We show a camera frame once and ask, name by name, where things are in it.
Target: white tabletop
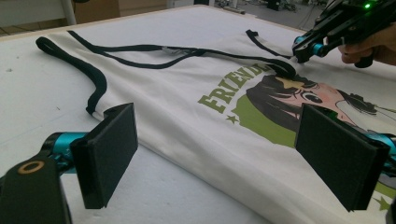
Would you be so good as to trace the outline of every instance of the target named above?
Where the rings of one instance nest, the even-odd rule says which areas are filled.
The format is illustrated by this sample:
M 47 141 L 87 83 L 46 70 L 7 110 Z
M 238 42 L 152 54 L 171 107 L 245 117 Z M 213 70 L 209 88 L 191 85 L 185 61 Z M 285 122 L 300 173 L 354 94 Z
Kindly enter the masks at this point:
M 114 33 L 117 45 L 123 45 L 118 38 L 123 32 L 136 33 L 129 45 L 144 41 L 188 46 L 251 29 L 274 44 L 291 48 L 301 34 L 211 7 L 183 7 L 67 29 L 87 38 L 94 30 L 106 29 Z M 0 175 L 35 155 L 50 134 L 88 132 L 98 124 L 85 111 L 94 91 L 91 81 L 35 45 L 39 36 L 62 30 L 0 38 Z M 331 52 L 326 60 L 341 65 L 337 52 Z M 84 208 L 76 175 L 62 175 L 62 182 L 74 223 L 269 223 L 142 146 L 105 209 Z

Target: green print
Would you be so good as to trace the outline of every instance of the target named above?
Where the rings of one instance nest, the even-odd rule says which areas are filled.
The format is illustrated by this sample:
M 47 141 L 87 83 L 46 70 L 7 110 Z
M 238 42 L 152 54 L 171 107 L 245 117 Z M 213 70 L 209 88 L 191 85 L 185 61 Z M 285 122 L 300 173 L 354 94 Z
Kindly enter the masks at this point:
M 198 103 L 223 114 L 244 84 L 270 69 L 255 64 L 231 72 L 212 92 L 204 95 Z M 346 102 L 347 106 L 354 108 L 356 113 L 360 114 L 375 117 L 380 113 L 376 110 L 379 107 L 365 102 L 359 95 L 347 94 L 325 83 L 317 83 L 300 76 L 296 76 L 294 80 L 289 80 L 276 75 L 264 75 L 256 86 L 247 89 L 246 94 L 234 100 L 236 106 L 231 111 L 232 114 L 225 115 L 225 119 L 233 124 L 239 122 L 240 126 L 272 143 L 287 147 L 294 147 L 294 138 L 299 128 L 299 117 L 303 103 L 329 108 L 337 113 L 338 119 L 357 128 L 358 125 L 337 106 L 339 103 Z M 382 196 L 374 198 L 374 200 L 378 202 L 380 210 L 389 208 L 389 203 L 383 196 L 392 199 L 396 195 L 393 182 L 378 181 L 375 190 Z
M 198 103 L 206 105 L 222 114 L 235 94 L 248 80 L 270 69 L 268 66 L 259 66 L 258 64 L 241 67 L 237 71 L 227 74 L 221 80 L 218 87 L 210 92 L 209 95 L 202 96 Z

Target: graphic print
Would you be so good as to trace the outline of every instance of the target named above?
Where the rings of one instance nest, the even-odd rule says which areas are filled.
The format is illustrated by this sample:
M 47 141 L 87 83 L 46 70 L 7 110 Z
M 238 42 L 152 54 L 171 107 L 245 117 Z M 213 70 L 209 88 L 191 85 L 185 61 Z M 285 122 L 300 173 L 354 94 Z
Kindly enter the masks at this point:
M 254 67 L 261 68 L 262 72 L 269 70 L 263 69 L 265 66 L 258 66 L 257 64 Z M 262 73 L 256 72 L 255 76 L 258 75 L 262 75 Z M 251 79 L 252 77 L 243 79 L 244 84 Z M 338 114 L 337 118 L 363 133 L 381 132 L 381 130 L 361 127 L 360 120 L 367 120 L 368 118 L 382 118 L 385 123 L 393 127 L 393 129 L 391 128 L 393 131 L 396 127 L 396 113 L 385 111 L 372 103 L 365 102 L 363 97 L 357 94 L 347 94 L 325 83 L 317 83 L 305 77 L 297 76 L 293 80 L 288 80 L 277 75 L 264 75 L 259 83 L 249 84 L 253 87 L 248 88 L 245 94 L 237 98 L 236 106 L 231 110 L 233 115 L 224 114 L 225 119 L 234 124 L 239 123 L 240 126 L 275 144 L 294 147 L 294 138 L 298 130 L 298 119 L 303 103 L 329 108 Z M 216 101 L 216 97 L 213 97 L 214 92 L 217 95 L 219 95 L 219 92 L 223 92 L 223 96 L 229 96 L 228 98 L 217 98 L 224 99 L 224 102 L 229 104 L 232 100 L 231 96 L 235 96 L 235 90 L 233 94 L 224 94 L 225 91 L 217 89 L 208 96 L 204 96 L 199 102 L 223 114 L 227 105 L 222 105 L 219 101 Z M 396 196 L 396 178 L 394 177 L 395 175 L 389 174 L 381 176 L 375 190 L 393 199 Z M 380 204 L 380 210 L 389 208 L 389 200 L 385 201 L 382 196 L 375 198 L 375 200 Z

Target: wall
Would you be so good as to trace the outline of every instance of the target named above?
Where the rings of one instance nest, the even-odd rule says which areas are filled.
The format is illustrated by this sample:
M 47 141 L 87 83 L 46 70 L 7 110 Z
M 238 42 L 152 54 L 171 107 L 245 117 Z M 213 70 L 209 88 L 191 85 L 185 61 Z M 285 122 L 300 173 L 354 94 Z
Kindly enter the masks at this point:
M 119 1 L 91 0 L 87 3 L 76 3 L 75 16 L 77 24 L 117 18 L 120 16 Z
M 64 20 L 27 23 L 27 24 L 17 25 L 17 26 L 1 27 L 0 28 L 0 36 L 33 32 L 33 31 L 37 31 L 37 30 L 56 28 L 56 27 L 66 26 L 66 25 L 67 25 L 67 22 L 66 22 L 66 19 L 64 19 Z
M 119 0 L 120 15 L 130 16 L 166 9 L 166 0 Z

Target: floor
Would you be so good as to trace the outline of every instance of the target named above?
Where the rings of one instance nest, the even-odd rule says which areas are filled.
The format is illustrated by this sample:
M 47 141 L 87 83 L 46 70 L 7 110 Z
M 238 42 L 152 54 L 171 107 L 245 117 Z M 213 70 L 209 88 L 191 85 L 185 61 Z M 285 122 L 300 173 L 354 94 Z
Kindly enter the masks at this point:
M 325 8 L 323 5 L 317 6 L 292 2 L 290 2 L 289 6 L 293 6 L 295 10 L 289 10 L 284 7 L 276 11 L 268 8 L 266 2 L 259 0 L 238 0 L 237 4 L 237 8 L 244 9 L 246 14 L 304 31 L 314 27 L 315 18 Z
M 281 8 L 279 11 L 272 10 L 267 7 L 267 2 L 263 0 L 238 0 L 237 8 L 245 10 L 246 14 L 255 16 L 259 19 L 272 21 L 292 28 L 308 31 L 315 23 L 315 18 L 320 15 L 325 6 L 317 6 L 310 4 L 294 3 L 291 1 L 318 1 L 318 0 L 281 0 L 290 2 L 288 6 L 292 6 L 295 10 Z M 220 7 L 219 3 L 232 4 L 232 0 L 216 0 L 215 7 Z M 24 28 L 23 26 L 8 27 L 7 30 L 0 27 L 0 36 L 12 35 L 24 32 L 40 30 L 46 27 L 37 27 L 36 29 Z

